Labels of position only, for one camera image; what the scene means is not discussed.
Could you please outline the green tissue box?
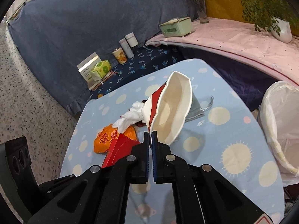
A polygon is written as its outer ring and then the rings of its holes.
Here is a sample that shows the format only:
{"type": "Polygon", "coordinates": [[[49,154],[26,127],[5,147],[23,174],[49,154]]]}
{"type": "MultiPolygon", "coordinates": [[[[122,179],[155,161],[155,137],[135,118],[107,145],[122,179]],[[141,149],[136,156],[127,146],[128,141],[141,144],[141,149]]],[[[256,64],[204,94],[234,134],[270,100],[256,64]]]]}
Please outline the green tissue box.
{"type": "Polygon", "coordinates": [[[159,27],[166,38],[184,37],[194,31],[191,17],[171,19],[159,27]]]}

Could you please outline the trash bin with white liner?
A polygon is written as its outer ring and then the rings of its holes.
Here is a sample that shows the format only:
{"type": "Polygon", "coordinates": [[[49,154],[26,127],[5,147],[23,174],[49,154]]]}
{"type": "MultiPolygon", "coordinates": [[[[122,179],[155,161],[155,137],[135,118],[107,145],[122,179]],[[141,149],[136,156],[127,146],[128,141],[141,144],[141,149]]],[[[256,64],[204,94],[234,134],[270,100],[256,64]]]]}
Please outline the trash bin with white liner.
{"type": "Polygon", "coordinates": [[[298,87],[277,81],[265,92],[258,113],[284,186],[298,183],[298,87]]]}

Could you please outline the orange printed plastic bag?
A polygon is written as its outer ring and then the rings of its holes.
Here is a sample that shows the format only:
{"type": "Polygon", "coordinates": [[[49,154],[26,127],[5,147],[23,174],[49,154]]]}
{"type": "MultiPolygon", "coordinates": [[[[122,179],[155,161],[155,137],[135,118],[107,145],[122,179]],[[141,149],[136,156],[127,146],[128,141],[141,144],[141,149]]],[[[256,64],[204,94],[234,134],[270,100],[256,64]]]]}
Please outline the orange printed plastic bag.
{"type": "MultiPolygon", "coordinates": [[[[137,140],[136,130],[133,126],[129,126],[123,134],[131,140],[137,140]]],[[[118,132],[118,129],[113,128],[112,124],[104,127],[94,140],[93,151],[97,154],[106,153],[109,150],[112,141],[117,140],[119,135],[120,133],[118,132]]]]}

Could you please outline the yellow floral cup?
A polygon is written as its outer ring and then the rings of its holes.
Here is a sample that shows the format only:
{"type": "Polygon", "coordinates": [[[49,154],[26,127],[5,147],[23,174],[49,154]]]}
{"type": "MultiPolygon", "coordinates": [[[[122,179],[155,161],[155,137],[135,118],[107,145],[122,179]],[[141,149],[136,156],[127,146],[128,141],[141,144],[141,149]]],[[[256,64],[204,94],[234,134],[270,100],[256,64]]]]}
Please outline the yellow floral cup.
{"type": "Polygon", "coordinates": [[[122,48],[116,48],[114,49],[114,51],[112,52],[112,54],[114,55],[114,57],[117,59],[117,61],[120,64],[124,64],[127,62],[127,57],[123,51],[122,48]]]}

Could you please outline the red and white paper cup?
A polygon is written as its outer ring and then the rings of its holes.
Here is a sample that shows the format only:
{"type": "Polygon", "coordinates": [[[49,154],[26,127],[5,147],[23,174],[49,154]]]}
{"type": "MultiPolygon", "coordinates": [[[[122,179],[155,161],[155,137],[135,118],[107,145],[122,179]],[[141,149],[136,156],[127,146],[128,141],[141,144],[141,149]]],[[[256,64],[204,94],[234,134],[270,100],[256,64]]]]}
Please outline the red and white paper cup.
{"type": "Polygon", "coordinates": [[[171,145],[184,126],[192,100],[191,80],[178,71],[172,72],[142,108],[149,134],[156,132],[161,143],[171,145]]]}

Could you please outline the red envelope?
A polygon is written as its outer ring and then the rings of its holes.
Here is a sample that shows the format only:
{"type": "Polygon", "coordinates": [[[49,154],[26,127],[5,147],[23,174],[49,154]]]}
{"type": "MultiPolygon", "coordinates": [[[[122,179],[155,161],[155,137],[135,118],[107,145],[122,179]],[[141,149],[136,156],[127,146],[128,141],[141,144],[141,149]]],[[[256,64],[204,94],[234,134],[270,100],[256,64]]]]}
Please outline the red envelope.
{"type": "Polygon", "coordinates": [[[138,140],[132,140],[124,134],[120,134],[117,139],[113,139],[108,149],[107,155],[103,161],[102,168],[115,165],[115,163],[130,155],[132,147],[140,144],[138,140]]]}

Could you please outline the white jar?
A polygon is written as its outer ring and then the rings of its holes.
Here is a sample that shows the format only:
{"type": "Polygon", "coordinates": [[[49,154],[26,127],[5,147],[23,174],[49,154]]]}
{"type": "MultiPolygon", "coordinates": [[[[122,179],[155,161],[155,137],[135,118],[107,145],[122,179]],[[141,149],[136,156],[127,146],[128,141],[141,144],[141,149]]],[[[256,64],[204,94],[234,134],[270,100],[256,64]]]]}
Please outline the white jar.
{"type": "Polygon", "coordinates": [[[133,32],[125,35],[125,39],[131,48],[138,46],[138,40],[133,32]]]}

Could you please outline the light blue planet tablecloth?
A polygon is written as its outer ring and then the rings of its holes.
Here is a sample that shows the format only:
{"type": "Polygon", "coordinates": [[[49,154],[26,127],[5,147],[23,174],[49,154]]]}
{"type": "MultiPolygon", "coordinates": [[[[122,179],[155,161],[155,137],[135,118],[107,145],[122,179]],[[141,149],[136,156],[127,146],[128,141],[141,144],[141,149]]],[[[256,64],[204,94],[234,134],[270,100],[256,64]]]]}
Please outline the light blue planet tablecloth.
{"type": "Polygon", "coordinates": [[[101,165],[105,156],[93,151],[98,132],[134,102],[147,99],[173,71],[189,77],[199,104],[212,108],[184,125],[171,151],[189,164],[210,164],[279,223],[284,216],[282,180],[263,131],[234,90],[201,59],[178,62],[91,100],[71,137],[61,176],[80,175],[94,164],[101,165]]]}

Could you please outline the pink quilt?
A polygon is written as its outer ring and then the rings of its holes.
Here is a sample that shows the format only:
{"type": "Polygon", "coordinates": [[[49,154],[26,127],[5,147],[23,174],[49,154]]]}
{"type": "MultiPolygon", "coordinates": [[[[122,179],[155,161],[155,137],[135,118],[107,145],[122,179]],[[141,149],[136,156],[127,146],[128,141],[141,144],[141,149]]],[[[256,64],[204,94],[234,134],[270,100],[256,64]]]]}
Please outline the pink quilt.
{"type": "Polygon", "coordinates": [[[298,37],[284,43],[254,26],[234,20],[210,18],[209,23],[193,23],[194,32],[184,37],[159,34],[147,45],[200,49],[249,65],[278,80],[298,85],[298,37]]]}

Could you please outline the grey blue drawstring pouch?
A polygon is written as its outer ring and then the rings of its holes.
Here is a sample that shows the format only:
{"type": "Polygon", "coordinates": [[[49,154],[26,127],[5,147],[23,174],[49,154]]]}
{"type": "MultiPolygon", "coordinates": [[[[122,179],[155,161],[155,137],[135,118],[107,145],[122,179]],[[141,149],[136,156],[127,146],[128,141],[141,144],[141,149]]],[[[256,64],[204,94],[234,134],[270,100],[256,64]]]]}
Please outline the grey blue drawstring pouch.
{"type": "Polygon", "coordinates": [[[214,97],[211,96],[208,105],[206,107],[202,108],[198,99],[196,98],[195,94],[193,94],[191,108],[189,110],[189,113],[186,116],[185,122],[190,122],[195,119],[203,117],[204,112],[206,112],[212,108],[213,100],[214,100],[214,97]]]}

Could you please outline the blue velvet drape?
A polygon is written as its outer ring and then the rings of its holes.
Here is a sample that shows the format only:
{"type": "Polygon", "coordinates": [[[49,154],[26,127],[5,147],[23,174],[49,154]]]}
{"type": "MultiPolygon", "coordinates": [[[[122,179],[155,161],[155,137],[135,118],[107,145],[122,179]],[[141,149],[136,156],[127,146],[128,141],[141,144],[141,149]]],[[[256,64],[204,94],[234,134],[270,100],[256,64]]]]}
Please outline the blue velvet drape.
{"type": "Polygon", "coordinates": [[[92,53],[116,65],[113,50],[134,33],[139,43],[173,18],[196,18],[188,0],[31,0],[9,23],[10,35],[28,68],[71,115],[90,92],[78,64],[92,53]]]}

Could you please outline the white cloth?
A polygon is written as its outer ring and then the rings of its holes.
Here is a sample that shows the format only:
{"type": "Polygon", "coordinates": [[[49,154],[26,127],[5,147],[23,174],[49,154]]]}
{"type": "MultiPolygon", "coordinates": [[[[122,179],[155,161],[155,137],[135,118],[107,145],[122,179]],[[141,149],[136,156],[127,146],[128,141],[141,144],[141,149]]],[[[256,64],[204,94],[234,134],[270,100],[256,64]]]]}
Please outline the white cloth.
{"type": "Polygon", "coordinates": [[[145,105],[144,102],[136,101],[132,104],[132,107],[123,115],[120,116],[120,118],[112,124],[112,128],[116,128],[119,133],[124,133],[129,126],[142,122],[145,123],[142,109],[145,105]]]}

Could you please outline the green plant in white pot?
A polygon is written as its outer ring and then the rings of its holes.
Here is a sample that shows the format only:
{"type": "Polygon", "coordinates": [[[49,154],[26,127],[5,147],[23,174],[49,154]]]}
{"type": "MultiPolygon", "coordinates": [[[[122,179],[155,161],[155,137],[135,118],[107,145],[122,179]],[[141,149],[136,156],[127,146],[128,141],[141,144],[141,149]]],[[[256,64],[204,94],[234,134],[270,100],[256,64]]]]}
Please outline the green plant in white pot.
{"type": "Polygon", "coordinates": [[[243,19],[253,23],[255,31],[264,30],[283,43],[291,42],[298,15],[287,0],[241,0],[241,5],[243,19]]]}

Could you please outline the navy patterned cloth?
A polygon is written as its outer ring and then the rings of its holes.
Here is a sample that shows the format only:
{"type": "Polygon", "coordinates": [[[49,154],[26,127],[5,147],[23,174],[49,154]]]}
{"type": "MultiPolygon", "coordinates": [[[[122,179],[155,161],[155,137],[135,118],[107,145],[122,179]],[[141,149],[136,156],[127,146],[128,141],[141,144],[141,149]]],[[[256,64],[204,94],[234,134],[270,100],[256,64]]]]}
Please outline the navy patterned cloth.
{"type": "Polygon", "coordinates": [[[181,50],[176,46],[144,46],[133,58],[124,64],[115,66],[113,75],[94,90],[89,99],[97,99],[121,86],[164,69],[184,59],[181,50]]]}

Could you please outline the tall white bottle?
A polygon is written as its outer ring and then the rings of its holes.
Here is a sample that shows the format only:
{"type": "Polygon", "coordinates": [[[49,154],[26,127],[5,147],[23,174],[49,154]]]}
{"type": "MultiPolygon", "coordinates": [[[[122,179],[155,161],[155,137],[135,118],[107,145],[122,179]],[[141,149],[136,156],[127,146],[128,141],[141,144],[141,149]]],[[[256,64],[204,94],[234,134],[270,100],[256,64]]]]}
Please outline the tall white bottle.
{"type": "Polygon", "coordinates": [[[125,38],[119,40],[119,44],[121,45],[123,51],[125,52],[128,59],[131,59],[134,57],[133,51],[131,50],[131,47],[129,46],[128,42],[125,38]]]}

